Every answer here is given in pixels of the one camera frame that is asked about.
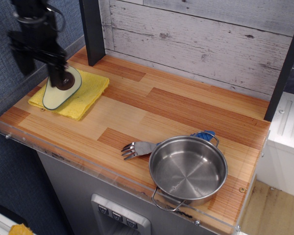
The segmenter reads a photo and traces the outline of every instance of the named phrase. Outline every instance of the blue handle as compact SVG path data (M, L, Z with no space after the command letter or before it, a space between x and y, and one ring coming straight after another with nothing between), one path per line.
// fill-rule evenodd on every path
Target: blue handle
M212 134L213 136L216 134L214 131L204 131L204 132L208 132L208 133ZM203 133L203 132L197 132L197 133L191 134L191 136L202 138L206 141L210 141L213 138L213 136L206 134L206 133Z

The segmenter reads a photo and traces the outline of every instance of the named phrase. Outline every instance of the black metal post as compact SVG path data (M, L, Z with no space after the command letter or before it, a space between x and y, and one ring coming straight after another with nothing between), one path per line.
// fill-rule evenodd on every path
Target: black metal post
M88 64L93 66L105 56L98 0L79 0Z
M282 70L280 72L278 81L275 85L270 104L268 106L266 115L265 115L265 120L267 121L272 121L274 113L278 107L279 101L281 99L282 93L284 91L286 82L289 78L289 75L291 73L292 67L294 64L294 36L291 41L291 45L289 48L289 51L286 55L284 64L282 66Z

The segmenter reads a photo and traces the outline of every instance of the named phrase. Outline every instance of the fork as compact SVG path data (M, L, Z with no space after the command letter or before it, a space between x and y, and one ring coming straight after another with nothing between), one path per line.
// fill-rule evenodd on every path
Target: fork
M151 153L158 144L160 143L150 143L145 141L132 142L121 150L121 152L124 152L122 156L127 156L124 160L128 160L137 156L146 155Z
M204 140L210 141L213 136L215 135L215 132L213 131L204 131L204 132L198 132L191 134L191 136L196 136L199 138L202 138ZM151 153L157 145L160 143L150 143L145 141L137 141L132 142L121 150L123 153L122 156L126 157L124 160L128 160L137 156L142 156Z

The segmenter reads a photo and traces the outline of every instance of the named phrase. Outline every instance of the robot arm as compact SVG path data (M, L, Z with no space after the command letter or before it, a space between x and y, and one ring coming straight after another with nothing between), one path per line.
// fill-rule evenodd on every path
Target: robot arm
M67 90L74 84L74 76L65 71L66 52L56 42L56 8L48 0L11 0L16 8L14 17L20 24L21 32L9 31L13 52L21 72L28 75L35 69L34 59L47 64L52 87Z

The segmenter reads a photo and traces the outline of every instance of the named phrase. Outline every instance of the yellow cloth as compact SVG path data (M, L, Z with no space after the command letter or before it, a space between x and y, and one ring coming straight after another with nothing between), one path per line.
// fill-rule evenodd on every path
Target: yellow cloth
M24 224L16 224L11 227L9 235L33 235L33 232Z
M108 87L109 78L81 70L77 71L82 77L82 85L62 105L60 105L55 110L51 110L51 112L79 121L90 108L90 106ZM39 108L44 108L43 97L45 90L46 85L44 85L35 95L33 95L28 100L28 103Z

